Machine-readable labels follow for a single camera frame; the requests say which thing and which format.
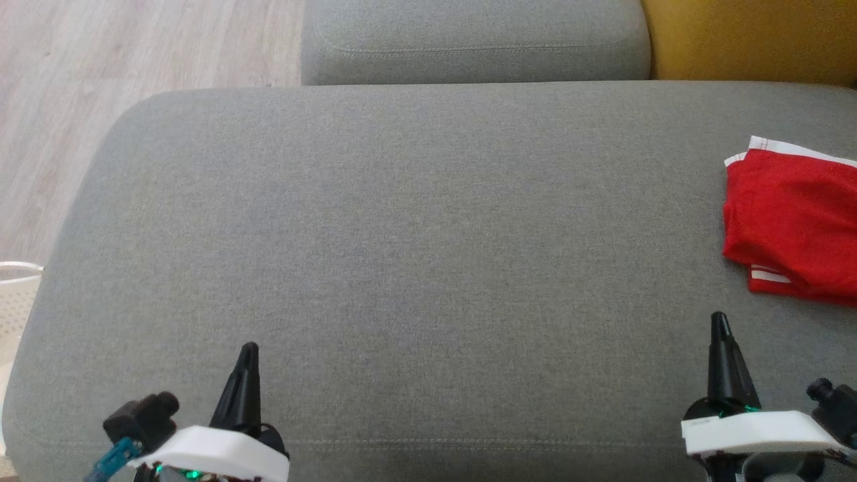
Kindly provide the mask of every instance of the white basket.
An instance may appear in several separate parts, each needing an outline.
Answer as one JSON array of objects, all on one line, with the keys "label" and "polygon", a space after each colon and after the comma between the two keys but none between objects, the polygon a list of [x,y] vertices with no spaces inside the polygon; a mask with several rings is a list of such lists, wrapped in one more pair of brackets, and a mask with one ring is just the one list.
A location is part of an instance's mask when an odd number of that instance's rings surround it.
[{"label": "white basket", "polygon": [[[0,410],[12,364],[30,317],[43,268],[30,262],[0,262]],[[6,443],[0,433],[0,455],[6,455]]]}]

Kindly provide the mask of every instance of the gray fabric upholstery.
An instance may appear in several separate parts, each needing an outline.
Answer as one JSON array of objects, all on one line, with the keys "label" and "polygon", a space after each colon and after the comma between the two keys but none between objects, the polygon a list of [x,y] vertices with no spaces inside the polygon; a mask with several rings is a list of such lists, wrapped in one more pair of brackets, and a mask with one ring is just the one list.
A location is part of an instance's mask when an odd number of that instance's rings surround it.
[{"label": "gray fabric upholstery", "polygon": [[638,0],[309,0],[304,85],[649,76]]},{"label": "gray fabric upholstery", "polygon": [[750,134],[857,157],[856,111],[737,82],[157,96],[108,135],[48,265],[12,460],[80,480],[102,418],[163,389],[204,424],[256,340],[297,482],[701,479],[679,420],[713,310],[767,408],[857,384],[853,309],[751,294],[720,255],[722,160]]}]

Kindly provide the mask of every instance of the sofa armrest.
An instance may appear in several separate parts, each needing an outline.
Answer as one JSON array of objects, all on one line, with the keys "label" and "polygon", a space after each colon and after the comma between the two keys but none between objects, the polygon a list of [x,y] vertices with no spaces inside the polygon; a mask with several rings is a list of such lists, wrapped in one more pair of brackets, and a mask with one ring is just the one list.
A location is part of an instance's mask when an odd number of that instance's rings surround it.
[{"label": "sofa armrest", "polygon": [[656,79],[854,85],[854,0],[642,0]]}]

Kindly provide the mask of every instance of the red cloth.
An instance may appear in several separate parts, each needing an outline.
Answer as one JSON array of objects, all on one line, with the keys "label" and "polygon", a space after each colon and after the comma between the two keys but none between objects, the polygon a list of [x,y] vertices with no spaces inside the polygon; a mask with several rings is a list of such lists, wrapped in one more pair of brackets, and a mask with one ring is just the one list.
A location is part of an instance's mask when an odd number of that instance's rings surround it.
[{"label": "red cloth", "polygon": [[754,136],[726,164],[723,255],[750,291],[857,306],[857,162]]}]

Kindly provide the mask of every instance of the white plastic mount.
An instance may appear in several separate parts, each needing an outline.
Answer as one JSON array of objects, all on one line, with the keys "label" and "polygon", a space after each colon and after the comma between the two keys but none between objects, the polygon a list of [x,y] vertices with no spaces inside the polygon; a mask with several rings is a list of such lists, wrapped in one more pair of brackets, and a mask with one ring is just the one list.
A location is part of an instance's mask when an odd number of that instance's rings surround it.
[{"label": "white plastic mount", "polygon": [[175,435],[149,455],[128,465],[143,464],[214,473],[241,480],[286,482],[289,459],[264,443],[236,431],[224,431],[193,425]]},{"label": "white plastic mount", "polygon": [[803,412],[752,412],[719,418],[684,420],[681,434],[688,455],[703,459],[727,454],[820,452],[857,461],[857,450],[839,443]]}]

